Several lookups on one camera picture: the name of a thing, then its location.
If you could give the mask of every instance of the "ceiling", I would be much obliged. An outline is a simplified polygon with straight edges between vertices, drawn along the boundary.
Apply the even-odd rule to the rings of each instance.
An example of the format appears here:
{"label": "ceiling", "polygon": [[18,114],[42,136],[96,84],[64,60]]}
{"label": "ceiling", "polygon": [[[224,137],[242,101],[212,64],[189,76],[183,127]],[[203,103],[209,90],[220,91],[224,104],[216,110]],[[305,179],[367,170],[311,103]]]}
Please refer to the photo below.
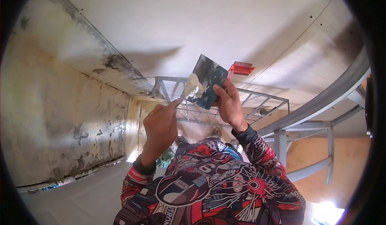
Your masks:
{"label": "ceiling", "polygon": [[[291,110],[335,81],[362,47],[342,0],[70,1],[153,83],[187,77],[202,53],[226,69],[253,64],[234,84],[288,98]],[[183,88],[166,87],[172,98]]]}

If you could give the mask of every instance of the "light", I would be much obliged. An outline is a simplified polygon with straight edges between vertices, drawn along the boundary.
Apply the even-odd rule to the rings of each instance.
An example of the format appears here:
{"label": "light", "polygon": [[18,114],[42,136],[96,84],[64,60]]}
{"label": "light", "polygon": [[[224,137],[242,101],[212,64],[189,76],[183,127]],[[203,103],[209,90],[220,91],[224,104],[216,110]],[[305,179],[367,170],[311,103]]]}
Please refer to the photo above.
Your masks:
{"label": "light", "polygon": [[315,206],[311,221],[317,225],[335,225],[344,209],[336,208],[332,202],[323,202]]}

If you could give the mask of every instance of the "person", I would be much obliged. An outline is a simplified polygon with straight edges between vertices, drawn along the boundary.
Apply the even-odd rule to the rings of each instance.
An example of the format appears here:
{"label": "person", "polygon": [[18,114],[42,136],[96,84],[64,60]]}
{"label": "person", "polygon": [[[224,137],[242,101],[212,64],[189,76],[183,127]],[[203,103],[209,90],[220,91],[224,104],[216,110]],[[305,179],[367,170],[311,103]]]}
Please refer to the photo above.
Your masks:
{"label": "person", "polygon": [[[189,144],[177,137],[176,107],[157,105],[144,119],[147,135],[123,181],[122,209],[113,224],[302,224],[305,199],[284,166],[245,121],[237,88],[226,79],[214,86],[213,106],[229,123],[250,163],[219,132]],[[175,158],[165,175],[153,180],[155,161],[176,140]]]}

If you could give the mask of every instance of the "red patterned shirt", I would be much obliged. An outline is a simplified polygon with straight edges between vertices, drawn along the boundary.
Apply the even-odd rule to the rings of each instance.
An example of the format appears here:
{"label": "red patterned shirt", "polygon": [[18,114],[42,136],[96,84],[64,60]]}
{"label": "red patterned shirt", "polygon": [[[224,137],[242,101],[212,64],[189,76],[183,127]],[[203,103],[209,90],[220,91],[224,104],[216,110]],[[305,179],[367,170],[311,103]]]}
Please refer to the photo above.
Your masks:
{"label": "red patterned shirt", "polygon": [[250,163],[217,137],[179,144],[155,180],[155,166],[138,158],[123,181],[114,224],[302,224],[305,200],[274,152],[251,127],[232,134]]}

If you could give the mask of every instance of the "right hand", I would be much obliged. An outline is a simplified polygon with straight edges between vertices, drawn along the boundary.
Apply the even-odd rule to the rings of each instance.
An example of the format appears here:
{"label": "right hand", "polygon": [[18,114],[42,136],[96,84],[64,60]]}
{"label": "right hand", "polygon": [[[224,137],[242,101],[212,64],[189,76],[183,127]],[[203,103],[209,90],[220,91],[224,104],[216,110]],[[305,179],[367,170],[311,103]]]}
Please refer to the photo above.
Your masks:
{"label": "right hand", "polygon": [[160,155],[173,143],[178,135],[176,107],[182,99],[172,101],[168,106],[157,106],[144,119],[146,142],[141,154],[141,163],[151,167]]}
{"label": "right hand", "polygon": [[248,123],[244,119],[241,109],[239,91],[233,83],[226,79],[223,86],[213,86],[213,90],[218,95],[218,100],[213,103],[213,107],[217,106],[221,119],[229,123],[236,134],[241,134],[248,129]]}

